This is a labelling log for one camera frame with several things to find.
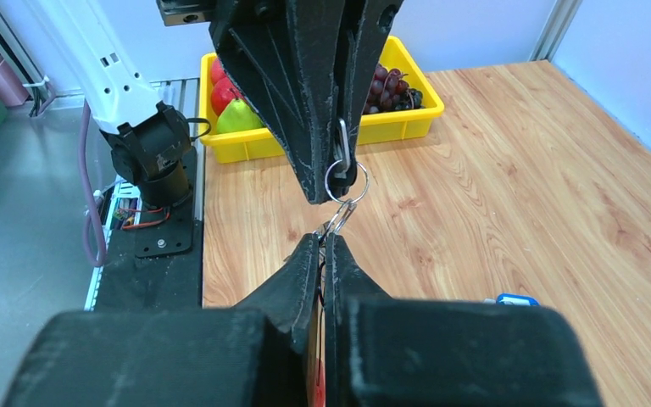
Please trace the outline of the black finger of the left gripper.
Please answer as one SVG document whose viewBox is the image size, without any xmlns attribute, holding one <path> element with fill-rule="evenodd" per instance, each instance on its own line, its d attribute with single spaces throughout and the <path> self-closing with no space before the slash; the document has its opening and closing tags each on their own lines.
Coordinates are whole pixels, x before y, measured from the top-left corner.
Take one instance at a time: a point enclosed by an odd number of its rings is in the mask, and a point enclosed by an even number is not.
<svg viewBox="0 0 651 407">
<path fill-rule="evenodd" d="M 356 180 L 355 147 L 370 83 L 401 1 L 346 1 L 338 35 L 338 191 Z"/>
</svg>

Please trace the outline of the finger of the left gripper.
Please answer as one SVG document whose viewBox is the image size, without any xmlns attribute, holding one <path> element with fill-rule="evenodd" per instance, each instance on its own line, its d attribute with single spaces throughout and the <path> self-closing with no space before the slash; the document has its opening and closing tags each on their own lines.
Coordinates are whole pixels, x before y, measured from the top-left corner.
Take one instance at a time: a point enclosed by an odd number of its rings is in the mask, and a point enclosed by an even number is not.
<svg viewBox="0 0 651 407">
<path fill-rule="evenodd" d="M 218 1 L 209 33 L 226 74 L 282 146 L 310 204 L 327 200 L 342 1 Z"/>
</svg>

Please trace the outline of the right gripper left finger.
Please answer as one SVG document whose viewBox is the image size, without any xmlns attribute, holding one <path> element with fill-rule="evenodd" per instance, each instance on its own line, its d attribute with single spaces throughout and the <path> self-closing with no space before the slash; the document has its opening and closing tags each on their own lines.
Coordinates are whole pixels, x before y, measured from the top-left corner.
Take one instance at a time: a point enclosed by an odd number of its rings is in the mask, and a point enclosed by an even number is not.
<svg viewBox="0 0 651 407">
<path fill-rule="evenodd" d="M 227 308 L 71 311 L 36 335 L 5 406 L 310 406 L 319 242 Z"/>
</svg>

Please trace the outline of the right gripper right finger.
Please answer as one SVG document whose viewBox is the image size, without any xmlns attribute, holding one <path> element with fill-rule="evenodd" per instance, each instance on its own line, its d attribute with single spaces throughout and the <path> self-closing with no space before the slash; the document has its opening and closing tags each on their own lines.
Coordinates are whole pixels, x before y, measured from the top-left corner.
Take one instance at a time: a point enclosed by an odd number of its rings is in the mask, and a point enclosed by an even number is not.
<svg viewBox="0 0 651 407">
<path fill-rule="evenodd" d="M 329 406 L 600 406 L 579 340 L 548 307 L 399 299 L 325 241 Z"/>
</svg>

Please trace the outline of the blue tagged key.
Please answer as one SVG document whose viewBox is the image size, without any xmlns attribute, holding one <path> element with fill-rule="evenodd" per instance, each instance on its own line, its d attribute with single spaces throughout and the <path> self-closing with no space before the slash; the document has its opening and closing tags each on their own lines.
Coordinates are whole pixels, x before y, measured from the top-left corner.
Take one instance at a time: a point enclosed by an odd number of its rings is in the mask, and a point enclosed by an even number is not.
<svg viewBox="0 0 651 407">
<path fill-rule="evenodd" d="M 495 298 L 485 298 L 484 304 L 501 304 L 501 305 L 519 305 L 519 306 L 539 306 L 537 300 L 533 297 L 513 294 L 501 293 Z"/>
</svg>

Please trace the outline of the key holder with red handle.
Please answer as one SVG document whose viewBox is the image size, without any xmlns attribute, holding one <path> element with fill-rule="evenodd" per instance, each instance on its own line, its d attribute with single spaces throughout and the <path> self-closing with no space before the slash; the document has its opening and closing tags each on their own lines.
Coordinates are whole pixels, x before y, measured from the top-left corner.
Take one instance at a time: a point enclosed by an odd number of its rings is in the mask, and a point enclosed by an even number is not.
<svg viewBox="0 0 651 407">
<path fill-rule="evenodd" d="M 352 168 L 361 170 L 359 164 L 351 153 L 349 132 L 345 119 L 337 120 L 337 135 L 335 140 L 334 161 L 325 170 L 324 187 L 326 196 L 340 204 L 336 213 L 315 232 L 319 239 L 319 286 L 317 299 L 320 302 L 320 316 L 318 320 L 318 333 L 320 334 L 317 350 L 318 359 L 316 373 L 316 398 L 319 406 L 327 406 L 330 401 L 338 401 L 339 368 L 338 362 L 341 355 L 338 343 L 339 325 L 339 298 L 336 283 L 333 281 L 333 267 L 335 265 L 333 254 L 329 251 L 328 242 L 346 225 L 348 219 L 357 208 L 358 201 L 365 195 L 364 192 L 356 198 L 348 198 L 349 187 L 346 185 L 351 175 L 356 173 Z"/>
</svg>

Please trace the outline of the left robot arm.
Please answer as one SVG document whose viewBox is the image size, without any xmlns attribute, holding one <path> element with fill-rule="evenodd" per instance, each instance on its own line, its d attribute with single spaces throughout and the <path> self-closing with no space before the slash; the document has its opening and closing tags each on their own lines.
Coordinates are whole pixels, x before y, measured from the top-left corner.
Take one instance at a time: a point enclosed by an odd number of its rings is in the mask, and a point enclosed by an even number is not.
<svg viewBox="0 0 651 407">
<path fill-rule="evenodd" d="M 226 74 L 284 149 L 307 201 L 357 176 L 362 111 L 399 1 L 161 1 L 166 25 L 206 22 Z M 81 82 L 117 173 L 155 207 L 190 192 L 186 117 L 127 55 L 96 1 L 28 8 Z"/>
</svg>

